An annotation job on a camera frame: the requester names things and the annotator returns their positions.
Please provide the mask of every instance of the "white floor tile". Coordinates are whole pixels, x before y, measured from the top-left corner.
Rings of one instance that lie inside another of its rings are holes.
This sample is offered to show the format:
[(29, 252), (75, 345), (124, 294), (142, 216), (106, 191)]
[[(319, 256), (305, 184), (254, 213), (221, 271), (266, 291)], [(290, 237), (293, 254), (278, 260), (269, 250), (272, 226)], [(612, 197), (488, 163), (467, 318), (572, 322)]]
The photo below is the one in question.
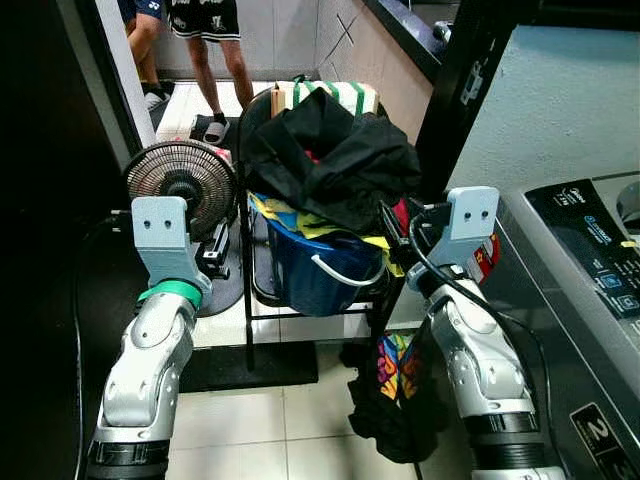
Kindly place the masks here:
[(253, 292), (251, 294), (251, 304), (254, 315), (280, 315), (280, 308), (269, 307), (268, 305), (260, 303), (253, 295)]
[[(235, 305), (224, 312), (198, 319), (193, 332), (194, 347), (244, 345), (247, 339), (245, 321), (244, 298), (241, 297)], [(253, 322), (253, 341), (254, 343), (279, 342), (280, 321), (274, 318)]]
[(158, 132), (156, 132), (156, 141), (167, 142), (169, 140), (175, 140), (176, 136), (175, 132), (161, 132), (158, 130)]
[(287, 480), (284, 442), (191, 450), (169, 455), (167, 480)]
[(246, 342), (244, 299), (211, 317), (199, 318), (193, 332), (196, 348), (217, 345), (244, 345)]
[(347, 418), (353, 413), (347, 382), (356, 378), (357, 371), (342, 365), (341, 348), (317, 345), (318, 383), (284, 387), (287, 439), (353, 434)]
[(438, 448), (419, 468), (423, 478), (468, 480), (471, 478), (472, 455), (468, 447), (464, 424), (449, 427), (438, 434)]
[(283, 342), (335, 340), (368, 337), (369, 327), (361, 314), (281, 318), (280, 334)]
[(176, 83), (169, 104), (162, 116), (160, 125), (158, 125), (158, 132), (175, 133), (178, 130), (182, 112), (187, 104), (192, 87), (193, 84), (190, 82)]
[(280, 440), (284, 440), (281, 388), (178, 397), (173, 449)]
[(242, 107), (236, 97), (236, 90), (233, 82), (218, 82), (218, 99), (220, 100), (220, 108), (227, 117), (239, 117), (242, 113)]
[(273, 88), (276, 82), (253, 82), (253, 94), (257, 95), (263, 90)]
[(287, 442), (289, 480), (415, 480), (413, 465), (398, 465), (356, 436)]

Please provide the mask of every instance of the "white wall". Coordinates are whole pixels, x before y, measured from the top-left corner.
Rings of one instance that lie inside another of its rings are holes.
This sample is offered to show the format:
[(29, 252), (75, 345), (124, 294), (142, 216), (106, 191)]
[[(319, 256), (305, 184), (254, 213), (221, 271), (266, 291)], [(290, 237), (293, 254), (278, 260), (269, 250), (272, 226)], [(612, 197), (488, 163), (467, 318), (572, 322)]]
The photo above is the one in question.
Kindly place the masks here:
[(450, 187), (501, 190), (640, 168), (640, 35), (518, 27)]
[(106, 86), (100, 76), (98, 65), (93, 57), (78, 10), (73, 2), (58, 0), (57, 3), (69, 42), (87, 82), (87, 88), (96, 105), (96, 110), (111, 143), (111, 148), (113, 148), (113, 154), (120, 168), (124, 169), (130, 161), (129, 149), (118, 125), (118, 120), (111, 106)]
[(143, 147), (147, 147), (155, 143), (156, 134), (144, 103), (140, 78), (127, 41), (118, 3), (111, 0), (95, 0), (95, 2), (140, 141)]
[(362, 0), (320, 0), (316, 63), (323, 80), (368, 83), (414, 144), (433, 86)]

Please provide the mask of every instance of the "blue bucket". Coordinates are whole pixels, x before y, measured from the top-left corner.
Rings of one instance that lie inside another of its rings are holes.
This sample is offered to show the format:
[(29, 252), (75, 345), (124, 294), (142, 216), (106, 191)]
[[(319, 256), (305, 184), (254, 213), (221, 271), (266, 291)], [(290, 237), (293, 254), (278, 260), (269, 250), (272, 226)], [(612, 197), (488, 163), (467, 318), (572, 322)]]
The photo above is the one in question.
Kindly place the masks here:
[(313, 317), (341, 312), (362, 287), (385, 272), (382, 250), (348, 241), (344, 247), (311, 241), (267, 220), (276, 295), (291, 308)]

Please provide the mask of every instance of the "person's leg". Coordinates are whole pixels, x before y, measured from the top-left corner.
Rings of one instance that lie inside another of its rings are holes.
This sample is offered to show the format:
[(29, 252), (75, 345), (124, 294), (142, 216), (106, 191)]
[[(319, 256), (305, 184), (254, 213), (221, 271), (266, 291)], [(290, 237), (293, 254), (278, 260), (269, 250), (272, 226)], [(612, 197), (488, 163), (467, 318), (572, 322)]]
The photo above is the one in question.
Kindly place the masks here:
[(191, 56), (196, 81), (202, 95), (207, 100), (214, 115), (222, 113), (220, 101), (218, 100), (216, 79), (209, 67), (207, 44), (201, 37), (194, 37), (187, 39), (187, 46), (189, 47), (189, 55)]
[(238, 101), (243, 109), (247, 108), (253, 98), (253, 84), (242, 56), (240, 42), (237, 40), (221, 40), (220, 47), (222, 48), (222, 53), (224, 53), (224, 60), (229, 73), (233, 77)]
[(151, 44), (158, 36), (162, 22), (151, 15), (138, 13), (135, 29), (129, 35), (129, 46), (136, 64), (140, 65), (151, 50)]
[(153, 54), (153, 46), (140, 62), (140, 73), (150, 86), (160, 87), (158, 72), (156, 71), (156, 57)]
[(136, 19), (134, 17), (131, 20), (129, 20), (124, 26), (124, 31), (127, 32), (127, 38), (129, 38), (129, 35), (131, 35), (135, 29), (136, 29)]

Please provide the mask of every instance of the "number 2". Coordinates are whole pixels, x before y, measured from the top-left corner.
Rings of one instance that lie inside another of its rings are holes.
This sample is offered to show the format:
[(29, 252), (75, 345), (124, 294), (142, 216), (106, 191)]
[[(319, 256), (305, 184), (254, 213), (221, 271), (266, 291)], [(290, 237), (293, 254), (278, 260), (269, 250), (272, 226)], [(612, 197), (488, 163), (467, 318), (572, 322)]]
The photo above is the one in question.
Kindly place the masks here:
[(607, 438), (609, 436), (609, 429), (607, 428), (607, 424), (604, 423), (601, 418), (598, 418), (596, 420), (596, 423), (598, 424), (597, 426), (592, 422), (587, 422), (587, 426), (589, 427), (589, 430), (591, 430), (593, 436), (596, 438), (596, 440)]

